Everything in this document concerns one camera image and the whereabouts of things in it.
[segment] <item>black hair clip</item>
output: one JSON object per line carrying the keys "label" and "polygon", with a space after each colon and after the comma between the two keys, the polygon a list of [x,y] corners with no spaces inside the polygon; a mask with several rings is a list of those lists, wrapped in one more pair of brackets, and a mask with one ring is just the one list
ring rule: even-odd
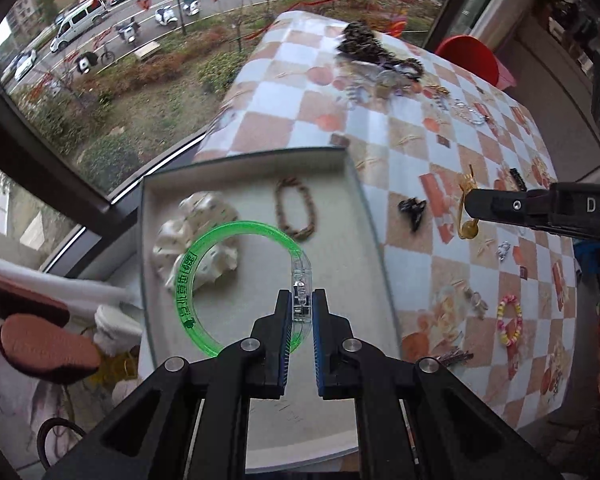
{"label": "black hair clip", "polygon": [[407,215],[409,215],[412,233],[416,232],[420,227],[422,215],[424,214],[424,209],[426,206],[426,200],[417,200],[416,198],[408,198],[407,200],[402,200],[398,204],[398,211],[401,213],[407,213]]}
{"label": "black hair clip", "polygon": [[516,181],[516,186],[518,186],[518,189],[522,192],[526,192],[526,184],[525,181],[522,180],[522,177],[520,176],[520,174],[518,173],[518,170],[516,168],[511,168],[509,170],[510,175],[513,177],[513,180]]}

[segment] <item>braided bracelet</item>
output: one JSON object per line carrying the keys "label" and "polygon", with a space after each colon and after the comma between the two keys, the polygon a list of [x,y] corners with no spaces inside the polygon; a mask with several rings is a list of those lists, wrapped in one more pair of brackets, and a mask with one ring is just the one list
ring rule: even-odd
{"label": "braided bracelet", "polygon": [[[309,225],[301,230],[293,229],[286,221],[285,210],[282,206],[282,189],[285,187],[297,187],[298,192],[302,195],[304,200],[304,206],[306,207],[307,215],[309,217]],[[306,240],[309,236],[314,234],[315,231],[315,205],[309,193],[309,188],[305,186],[300,180],[294,176],[281,179],[276,184],[276,221],[278,222],[278,228],[286,235],[291,237],[296,242]]]}
{"label": "braided bracelet", "polygon": [[[498,304],[498,315],[496,316],[498,327],[498,331],[500,332],[500,341],[505,346],[511,346],[515,344],[520,338],[520,334],[522,334],[522,307],[517,303],[518,298],[514,295],[505,296],[502,298],[502,301]],[[504,314],[504,307],[507,303],[513,303],[516,305],[516,331],[513,333],[513,337],[509,337],[507,335],[507,329],[504,325],[504,321],[502,320],[502,316]]]}

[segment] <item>yellow hair clip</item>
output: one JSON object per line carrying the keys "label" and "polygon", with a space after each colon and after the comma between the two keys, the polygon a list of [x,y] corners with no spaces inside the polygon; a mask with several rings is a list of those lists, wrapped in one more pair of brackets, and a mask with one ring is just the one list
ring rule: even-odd
{"label": "yellow hair clip", "polygon": [[472,240],[478,235],[478,221],[477,219],[467,220],[464,224],[462,223],[462,211],[464,210],[464,199],[472,189],[477,189],[478,184],[474,177],[474,168],[469,164],[469,170],[471,173],[464,174],[460,178],[460,189],[462,190],[462,197],[460,198],[460,206],[458,207],[458,236],[462,240]]}

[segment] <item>black cable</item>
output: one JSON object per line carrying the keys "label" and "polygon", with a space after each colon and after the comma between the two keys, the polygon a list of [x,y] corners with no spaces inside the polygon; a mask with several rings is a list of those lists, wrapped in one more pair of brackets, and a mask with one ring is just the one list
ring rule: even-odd
{"label": "black cable", "polygon": [[42,423],[42,426],[40,426],[40,429],[38,430],[38,436],[36,437],[38,457],[40,459],[40,462],[42,463],[42,467],[44,467],[45,470],[51,467],[49,464],[49,460],[46,458],[46,436],[49,434],[49,431],[51,431],[56,426],[63,426],[65,428],[69,428],[81,437],[84,437],[87,434],[86,431],[84,431],[80,426],[78,426],[74,422],[71,422],[70,420],[67,420],[66,418],[62,418],[61,416],[55,416],[54,418],[48,418],[47,420],[45,420]]}

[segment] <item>green bangle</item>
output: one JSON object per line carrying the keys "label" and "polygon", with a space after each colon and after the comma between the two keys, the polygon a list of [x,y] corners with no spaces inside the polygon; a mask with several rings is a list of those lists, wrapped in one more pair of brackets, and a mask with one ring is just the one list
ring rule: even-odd
{"label": "green bangle", "polygon": [[176,277],[176,314],[193,343],[209,357],[217,356],[222,345],[213,339],[200,323],[193,305],[193,277],[200,260],[218,242],[235,235],[261,235],[278,242],[291,256],[291,291],[293,295],[293,325],[291,351],[311,330],[311,263],[304,251],[279,229],[260,222],[239,220],[211,229],[192,243],[184,255]]}

